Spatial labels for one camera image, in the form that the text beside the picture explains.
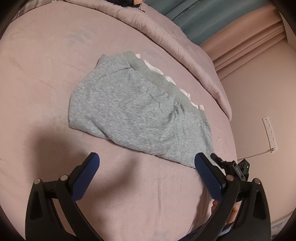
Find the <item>pink duvet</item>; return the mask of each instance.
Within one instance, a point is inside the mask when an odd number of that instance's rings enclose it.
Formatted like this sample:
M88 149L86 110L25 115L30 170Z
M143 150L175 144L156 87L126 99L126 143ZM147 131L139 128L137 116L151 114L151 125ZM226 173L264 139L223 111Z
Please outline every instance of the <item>pink duvet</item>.
M183 64L218 102L222 110L232 118L232 111L222 84L213 68L210 57L193 44L181 29L167 17L142 4L142 10L109 3L104 0L66 0L80 6L97 9L132 26L147 35Z
M12 22L0 41L0 204L21 235L34 179L70 173L92 151L101 166L78 205L106 241L178 240L208 217L209 198L195 169L68 126L75 86L103 53L127 50L204 105L215 153L236 159L228 117L167 51L102 12L50 3Z

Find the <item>human hand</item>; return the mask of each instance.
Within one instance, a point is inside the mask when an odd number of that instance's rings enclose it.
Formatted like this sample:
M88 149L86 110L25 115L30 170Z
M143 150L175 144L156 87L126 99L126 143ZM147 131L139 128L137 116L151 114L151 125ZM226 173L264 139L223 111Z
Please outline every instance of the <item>human hand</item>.
M213 201L213 206L211 207L212 214L215 211L215 209L217 208L218 204L219 204L219 202L217 200ZM235 221L235 218L237 217L238 212L239 212L239 205L237 203L235 203L226 224L233 223Z

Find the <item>pink curtain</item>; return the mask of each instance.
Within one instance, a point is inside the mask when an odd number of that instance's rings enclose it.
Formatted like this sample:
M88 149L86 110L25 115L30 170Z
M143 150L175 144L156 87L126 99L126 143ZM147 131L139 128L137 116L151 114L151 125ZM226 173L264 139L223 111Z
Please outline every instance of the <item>pink curtain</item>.
M270 4L233 21L200 47L222 79L285 37L282 18Z

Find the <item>blue rubber pad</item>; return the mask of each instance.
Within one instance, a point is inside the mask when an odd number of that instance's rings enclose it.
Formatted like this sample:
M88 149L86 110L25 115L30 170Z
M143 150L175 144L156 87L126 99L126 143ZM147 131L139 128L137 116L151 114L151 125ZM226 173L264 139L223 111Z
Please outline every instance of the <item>blue rubber pad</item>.
M87 165L83 168L72 186L72 200L78 201L83 198L89 184L100 166L99 155L94 153Z
M222 186L199 154L195 155L194 164L211 197L221 202L223 198Z

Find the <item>metal screw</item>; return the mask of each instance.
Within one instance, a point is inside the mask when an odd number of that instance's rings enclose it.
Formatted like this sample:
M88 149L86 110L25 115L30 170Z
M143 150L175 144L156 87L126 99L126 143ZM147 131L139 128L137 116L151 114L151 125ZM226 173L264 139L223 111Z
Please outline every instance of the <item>metal screw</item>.
M68 175L62 175L62 176L60 177L60 179L61 179L61 181L65 181L65 180L68 179Z
M231 175L227 175L227 176L226 176L226 179L227 179L228 181L233 181L233 180L234 180L234 177L231 176Z
M261 184L261 181L260 181L260 179L258 179L258 178L255 178L255 179L254 179L254 182L255 182L256 184Z
M41 180L39 178L35 179L34 184L39 184L41 182Z

